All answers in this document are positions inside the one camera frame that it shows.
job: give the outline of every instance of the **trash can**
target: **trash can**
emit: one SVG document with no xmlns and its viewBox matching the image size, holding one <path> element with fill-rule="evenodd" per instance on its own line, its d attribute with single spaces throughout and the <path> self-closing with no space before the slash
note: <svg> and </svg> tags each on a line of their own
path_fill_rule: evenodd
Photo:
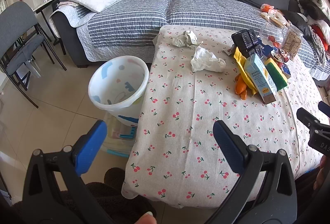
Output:
<svg viewBox="0 0 330 224">
<path fill-rule="evenodd" d="M 147 65 L 138 57 L 121 56 L 104 63 L 93 74 L 88 95 L 93 104 L 128 126 L 137 126 L 149 79 Z"/>
</svg>

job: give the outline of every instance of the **crumpled tissue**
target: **crumpled tissue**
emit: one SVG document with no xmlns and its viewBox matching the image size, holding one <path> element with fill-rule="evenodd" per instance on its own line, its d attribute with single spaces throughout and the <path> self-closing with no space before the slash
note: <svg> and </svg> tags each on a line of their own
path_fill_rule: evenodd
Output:
<svg viewBox="0 0 330 224">
<path fill-rule="evenodd" d="M 184 31 L 178 37 L 172 39 L 172 44 L 176 47 L 196 47 L 203 42 L 197 42 L 197 37 L 192 31 Z"/>
<path fill-rule="evenodd" d="M 193 72 L 208 70 L 212 72 L 223 72 L 226 62 L 217 58 L 212 52 L 200 46 L 196 47 L 194 58 L 190 61 Z"/>
</svg>

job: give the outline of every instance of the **canned drink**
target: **canned drink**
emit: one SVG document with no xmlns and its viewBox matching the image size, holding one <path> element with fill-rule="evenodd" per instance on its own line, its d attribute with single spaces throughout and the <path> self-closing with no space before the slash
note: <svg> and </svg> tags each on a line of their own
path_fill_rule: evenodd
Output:
<svg viewBox="0 0 330 224">
<path fill-rule="evenodd" d="M 282 49 L 278 50 L 278 52 L 283 57 L 284 63 L 287 63 L 290 59 L 290 53 L 288 51 L 285 51 L 285 50 L 282 50 Z"/>
<path fill-rule="evenodd" d="M 284 58 L 279 53 L 271 51 L 269 57 L 271 57 L 275 61 L 279 68 L 283 66 Z"/>
</svg>

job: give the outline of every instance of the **sponge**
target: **sponge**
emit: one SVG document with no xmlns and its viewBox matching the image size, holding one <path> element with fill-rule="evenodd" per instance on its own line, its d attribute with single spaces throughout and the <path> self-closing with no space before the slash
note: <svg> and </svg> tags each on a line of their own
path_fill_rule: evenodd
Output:
<svg viewBox="0 0 330 224">
<path fill-rule="evenodd" d="M 287 78 L 272 58 L 267 59 L 264 64 L 268 73 L 270 74 L 270 77 L 273 79 L 276 85 L 277 91 L 288 86 Z"/>
</svg>

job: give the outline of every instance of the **fingernail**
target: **fingernail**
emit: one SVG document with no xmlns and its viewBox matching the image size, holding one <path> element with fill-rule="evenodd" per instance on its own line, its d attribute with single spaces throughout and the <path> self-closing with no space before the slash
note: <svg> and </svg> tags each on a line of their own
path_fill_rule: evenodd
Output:
<svg viewBox="0 0 330 224">
<path fill-rule="evenodd" d="M 153 216 L 153 213 L 152 212 L 150 212 L 150 211 L 148 211 L 147 213 L 145 213 L 143 216 L 146 216 L 146 215 L 151 215 L 151 216 Z"/>
</svg>

